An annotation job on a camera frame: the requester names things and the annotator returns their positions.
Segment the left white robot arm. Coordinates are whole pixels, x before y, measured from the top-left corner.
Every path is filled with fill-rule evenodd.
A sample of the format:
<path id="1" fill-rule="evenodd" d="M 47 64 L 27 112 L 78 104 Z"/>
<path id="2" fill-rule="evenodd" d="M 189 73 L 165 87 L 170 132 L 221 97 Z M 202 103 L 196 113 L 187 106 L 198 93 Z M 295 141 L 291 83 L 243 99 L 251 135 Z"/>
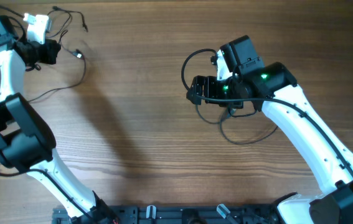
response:
<path id="1" fill-rule="evenodd" d="M 46 37 L 48 16 L 23 15 L 18 35 L 14 18 L 0 16 L 0 164 L 18 176 L 39 181 L 65 208 L 66 223 L 118 223 L 97 194 L 83 185 L 61 160 L 48 124 L 23 96 L 24 74 L 39 64 L 53 65 L 61 45 Z"/>

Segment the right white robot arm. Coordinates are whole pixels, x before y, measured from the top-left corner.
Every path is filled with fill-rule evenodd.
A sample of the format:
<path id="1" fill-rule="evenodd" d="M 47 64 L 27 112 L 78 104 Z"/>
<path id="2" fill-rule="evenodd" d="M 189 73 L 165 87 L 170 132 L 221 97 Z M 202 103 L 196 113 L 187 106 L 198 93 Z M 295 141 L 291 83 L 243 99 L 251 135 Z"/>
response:
<path id="1" fill-rule="evenodd" d="M 305 97 L 292 73 L 279 62 L 265 65 L 246 35 L 218 50 L 210 59 L 216 76 L 196 76 L 186 85 L 194 105 L 224 108 L 224 121 L 246 102 L 283 131 L 305 160 L 321 193 L 291 193 L 269 205 L 252 205 L 234 218 L 225 205 L 218 213 L 231 223 L 353 223 L 353 152 L 331 131 Z"/>

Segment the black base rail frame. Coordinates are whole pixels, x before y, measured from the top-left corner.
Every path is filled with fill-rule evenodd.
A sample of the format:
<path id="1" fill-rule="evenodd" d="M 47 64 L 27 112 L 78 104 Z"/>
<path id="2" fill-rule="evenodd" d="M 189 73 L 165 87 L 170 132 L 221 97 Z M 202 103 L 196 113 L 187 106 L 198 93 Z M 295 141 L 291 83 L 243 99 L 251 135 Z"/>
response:
<path id="1" fill-rule="evenodd" d="M 272 204 L 248 204 L 239 207 L 220 204 L 208 207 L 160 207 L 149 205 L 111 206 L 104 212 L 93 209 L 80 217 L 70 217 L 66 209 L 55 208 L 52 223 L 124 223 L 124 224 L 188 224 L 188 223 L 283 223 Z"/>

